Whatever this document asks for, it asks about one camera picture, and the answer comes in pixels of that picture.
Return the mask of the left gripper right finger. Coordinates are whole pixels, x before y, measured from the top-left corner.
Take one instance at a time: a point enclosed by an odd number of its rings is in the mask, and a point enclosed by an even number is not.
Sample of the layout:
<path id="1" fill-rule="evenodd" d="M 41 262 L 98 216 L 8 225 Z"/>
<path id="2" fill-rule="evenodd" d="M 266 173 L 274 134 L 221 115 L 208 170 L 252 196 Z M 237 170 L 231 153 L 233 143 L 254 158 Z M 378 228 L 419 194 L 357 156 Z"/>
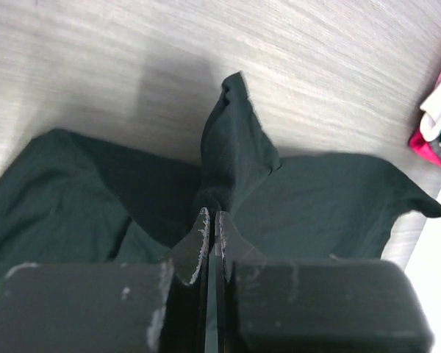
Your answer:
<path id="1" fill-rule="evenodd" d="M 405 273 L 383 260 L 266 257 L 215 217 L 220 352 L 430 352 Z"/>

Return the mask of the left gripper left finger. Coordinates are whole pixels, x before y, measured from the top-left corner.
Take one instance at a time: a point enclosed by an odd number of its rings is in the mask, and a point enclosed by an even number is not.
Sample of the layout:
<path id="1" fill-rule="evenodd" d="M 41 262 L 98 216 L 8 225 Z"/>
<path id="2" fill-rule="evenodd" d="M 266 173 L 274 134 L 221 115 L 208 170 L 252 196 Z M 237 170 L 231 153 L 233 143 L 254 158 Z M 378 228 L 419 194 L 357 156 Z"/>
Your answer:
<path id="1" fill-rule="evenodd" d="M 202 352 L 210 216 L 156 263 L 37 264 L 0 281 L 0 352 Z"/>

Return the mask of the black t shirt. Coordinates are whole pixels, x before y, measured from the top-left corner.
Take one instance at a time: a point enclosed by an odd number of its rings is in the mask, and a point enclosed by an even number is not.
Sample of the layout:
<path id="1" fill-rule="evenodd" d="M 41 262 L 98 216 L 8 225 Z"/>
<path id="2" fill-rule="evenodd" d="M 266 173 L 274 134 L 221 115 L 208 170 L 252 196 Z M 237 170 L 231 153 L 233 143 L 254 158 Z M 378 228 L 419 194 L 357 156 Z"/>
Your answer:
<path id="1" fill-rule="evenodd" d="M 22 263 L 153 263 L 202 209 L 228 212 L 269 257 L 379 258 L 395 221 L 441 204 L 365 154 L 280 157 L 240 74 L 227 77 L 191 165 L 64 129 L 0 178 L 0 279 Z"/>

